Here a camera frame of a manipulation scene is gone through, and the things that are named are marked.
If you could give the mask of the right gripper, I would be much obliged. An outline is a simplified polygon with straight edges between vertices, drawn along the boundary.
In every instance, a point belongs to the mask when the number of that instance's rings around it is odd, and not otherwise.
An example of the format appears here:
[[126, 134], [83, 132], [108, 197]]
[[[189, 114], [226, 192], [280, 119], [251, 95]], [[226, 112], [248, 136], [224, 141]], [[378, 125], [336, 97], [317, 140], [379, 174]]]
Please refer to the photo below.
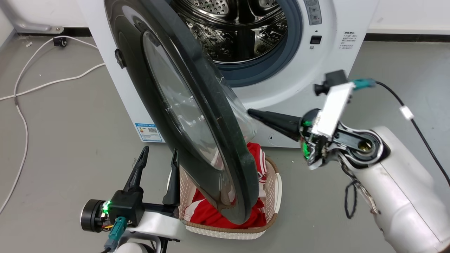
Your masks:
[[312, 109], [296, 117], [270, 111], [248, 109], [247, 113], [263, 125], [277, 131], [292, 140], [299, 140], [303, 157], [310, 170], [324, 167], [330, 162], [338, 162], [336, 150], [329, 149], [335, 138], [336, 127], [331, 137], [313, 134], [313, 125], [320, 116], [321, 109]]

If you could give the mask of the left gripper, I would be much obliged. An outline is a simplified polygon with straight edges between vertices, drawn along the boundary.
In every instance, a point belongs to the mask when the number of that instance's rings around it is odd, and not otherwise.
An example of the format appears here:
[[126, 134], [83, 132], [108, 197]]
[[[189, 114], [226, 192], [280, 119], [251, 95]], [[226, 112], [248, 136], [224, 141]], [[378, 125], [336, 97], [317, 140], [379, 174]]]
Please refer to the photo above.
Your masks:
[[142, 172], [147, 165], [149, 146], [143, 147], [123, 190], [118, 190], [111, 200], [89, 200], [81, 211], [81, 228], [86, 232], [100, 233], [113, 225], [119, 217], [127, 220], [129, 227], [137, 227], [145, 212], [159, 213], [176, 218], [180, 205], [179, 151], [174, 149], [167, 193], [162, 204], [143, 203], [140, 187]]

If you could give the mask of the dark round washing machine door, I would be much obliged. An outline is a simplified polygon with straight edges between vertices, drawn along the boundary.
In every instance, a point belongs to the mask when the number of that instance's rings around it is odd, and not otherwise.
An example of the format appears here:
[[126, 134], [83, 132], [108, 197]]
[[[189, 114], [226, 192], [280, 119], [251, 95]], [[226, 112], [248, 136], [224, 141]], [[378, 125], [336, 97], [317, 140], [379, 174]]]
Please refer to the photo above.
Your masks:
[[245, 223], [258, 199], [257, 169], [222, 74], [165, 0], [104, 4], [118, 65], [165, 142], [211, 205]]

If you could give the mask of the white front-load washing machine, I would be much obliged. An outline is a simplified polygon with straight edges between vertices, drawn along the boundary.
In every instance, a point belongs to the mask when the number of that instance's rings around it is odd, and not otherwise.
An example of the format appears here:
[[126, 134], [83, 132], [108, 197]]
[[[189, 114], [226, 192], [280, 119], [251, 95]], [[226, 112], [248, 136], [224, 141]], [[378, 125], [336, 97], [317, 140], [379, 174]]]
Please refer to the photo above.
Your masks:
[[[155, 125], [126, 70], [121, 69], [116, 60], [116, 44], [108, 25], [104, 0], [77, 2], [134, 127], [134, 123]], [[322, 24], [312, 26], [304, 3], [301, 7], [302, 40], [294, 58], [273, 77], [254, 85], [233, 87], [234, 92], [247, 108], [301, 116], [306, 109], [319, 103], [315, 99], [310, 102], [303, 91], [321, 82], [325, 73], [350, 72], [378, 2], [319, 0]], [[339, 49], [344, 31], [354, 31], [358, 35], [352, 50]]]

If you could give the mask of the grey-blue rubber door gasket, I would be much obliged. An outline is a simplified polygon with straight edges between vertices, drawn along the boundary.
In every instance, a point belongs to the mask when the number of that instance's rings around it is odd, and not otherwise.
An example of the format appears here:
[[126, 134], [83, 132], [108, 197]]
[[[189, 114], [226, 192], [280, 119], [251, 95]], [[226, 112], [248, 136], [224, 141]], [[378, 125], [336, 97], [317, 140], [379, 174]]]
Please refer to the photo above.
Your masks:
[[246, 87], [273, 77], [294, 58], [300, 47], [303, 33], [303, 0], [277, 0], [287, 19], [287, 33], [280, 43], [259, 59], [247, 63], [216, 66], [231, 87]]

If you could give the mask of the blue energy label sticker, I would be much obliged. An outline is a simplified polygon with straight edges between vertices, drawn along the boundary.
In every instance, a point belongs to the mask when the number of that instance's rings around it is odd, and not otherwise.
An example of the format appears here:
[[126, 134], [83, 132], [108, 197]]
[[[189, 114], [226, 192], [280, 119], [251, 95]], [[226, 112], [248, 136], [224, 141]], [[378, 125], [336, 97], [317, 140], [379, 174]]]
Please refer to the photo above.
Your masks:
[[154, 124], [134, 123], [143, 142], [164, 143], [164, 139]]

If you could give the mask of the red and white garment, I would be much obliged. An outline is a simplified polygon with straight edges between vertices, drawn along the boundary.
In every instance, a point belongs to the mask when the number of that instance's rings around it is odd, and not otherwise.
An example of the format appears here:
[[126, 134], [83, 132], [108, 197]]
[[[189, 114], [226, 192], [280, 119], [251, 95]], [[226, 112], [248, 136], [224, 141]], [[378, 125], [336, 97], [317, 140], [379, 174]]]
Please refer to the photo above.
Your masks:
[[184, 220], [200, 225], [224, 229], [257, 229], [267, 225], [265, 184], [268, 170], [265, 162], [265, 152], [257, 143], [249, 142], [246, 146], [255, 159], [259, 180], [258, 200], [252, 207], [250, 218], [241, 225], [230, 222], [227, 218], [222, 216], [197, 189], [193, 195], [192, 202], [185, 208]]

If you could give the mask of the beige woven laundry basket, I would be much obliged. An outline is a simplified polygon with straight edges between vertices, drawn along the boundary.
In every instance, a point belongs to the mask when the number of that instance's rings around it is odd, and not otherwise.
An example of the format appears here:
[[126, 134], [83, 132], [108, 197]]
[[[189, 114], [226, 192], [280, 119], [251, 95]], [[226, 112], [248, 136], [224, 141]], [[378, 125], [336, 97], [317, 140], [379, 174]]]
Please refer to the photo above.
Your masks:
[[255, 240], [262, 236], [275, 223], [282, 200], [282, 179], [276, 164], [269, 157], [265, 159], [268, 174], [264, 187], [266, 193], [265, 211], [267, 224], [255, 229], [225, 229], [212, 226], [199, 225], [186, 221], [185, 209], [192, 202], [196, 191], [196, 186], [191, 182], [190, 177], [180, 168], [180, 205], [179, 219], [185, 228], [193, 233], [204, 236], [221, 238], [226, 240]]

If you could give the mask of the perforated steel washer drum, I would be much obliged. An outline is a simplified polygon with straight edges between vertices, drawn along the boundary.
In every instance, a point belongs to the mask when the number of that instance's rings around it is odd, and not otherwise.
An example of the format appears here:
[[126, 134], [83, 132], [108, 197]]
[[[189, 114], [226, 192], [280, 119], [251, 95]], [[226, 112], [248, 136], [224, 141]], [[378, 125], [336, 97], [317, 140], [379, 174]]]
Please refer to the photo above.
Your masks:
[[172, 0], [170, 5], [218, 64], [259, 59], [288, 30], [276, 0]]

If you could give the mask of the white text label sticker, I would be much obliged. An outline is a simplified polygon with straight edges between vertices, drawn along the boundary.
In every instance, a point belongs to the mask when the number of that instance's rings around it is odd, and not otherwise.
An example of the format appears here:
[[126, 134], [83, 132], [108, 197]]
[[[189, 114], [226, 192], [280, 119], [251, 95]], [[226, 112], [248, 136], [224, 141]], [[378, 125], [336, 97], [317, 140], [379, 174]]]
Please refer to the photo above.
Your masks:
[[357, 41], [358, 35], [354, 31], [344, 31], [339, 42], [339, 49], [352, 50]]

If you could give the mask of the grey instruction label sticker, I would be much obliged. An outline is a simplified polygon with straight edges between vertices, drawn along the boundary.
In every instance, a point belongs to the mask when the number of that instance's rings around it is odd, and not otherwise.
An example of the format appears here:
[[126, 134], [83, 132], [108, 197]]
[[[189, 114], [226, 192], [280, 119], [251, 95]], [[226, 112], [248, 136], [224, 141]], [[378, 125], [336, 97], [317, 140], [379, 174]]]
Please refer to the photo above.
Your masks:
[[319, 0], [304, 0], [309, 25], [320, 25], [322, 24], [321, 8]]

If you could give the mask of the grey metal floor base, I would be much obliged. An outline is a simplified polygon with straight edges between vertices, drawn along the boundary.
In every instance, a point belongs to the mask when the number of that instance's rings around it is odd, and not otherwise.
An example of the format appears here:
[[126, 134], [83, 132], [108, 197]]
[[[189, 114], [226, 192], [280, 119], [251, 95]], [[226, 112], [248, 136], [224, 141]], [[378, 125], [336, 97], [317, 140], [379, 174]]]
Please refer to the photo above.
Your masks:
[[27, 21], [13, 10], [7, 0], [0, 0], [0, 9], [10, 21], [17, 33], [24, 34], [62, 34], [64, 27], [51, 26], [47, 24], [36, 24]]

